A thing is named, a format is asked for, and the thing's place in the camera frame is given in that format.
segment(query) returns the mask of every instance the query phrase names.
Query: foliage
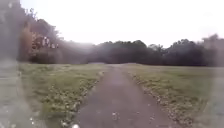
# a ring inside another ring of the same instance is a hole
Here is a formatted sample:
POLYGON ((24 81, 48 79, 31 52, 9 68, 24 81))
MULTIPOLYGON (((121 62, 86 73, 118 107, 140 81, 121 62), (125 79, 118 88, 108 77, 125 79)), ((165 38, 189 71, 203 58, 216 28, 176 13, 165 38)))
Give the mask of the foliage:
POLYGON ((18 2, 6 10, 4 22, 6 27, 0 32, 4 47, 1 51, 17 55, 19 48, 20 61, 69 64, 103 62, 179 66, 224 65, 222 60, 224 39, 218 35, 203 38, 199 43, 181 39, 169 48, 155 44, 146 46, 141 40, 104 42, 99 45, 79 44, 60 38, 55 26, 44 19, 38 19, 33 9, 24 10, 18 2), (16 44, 18 35, 20 44, 16 44), (50 45, 59 47, 37 48, 37 44, 45 38, 49 39, 50 45))

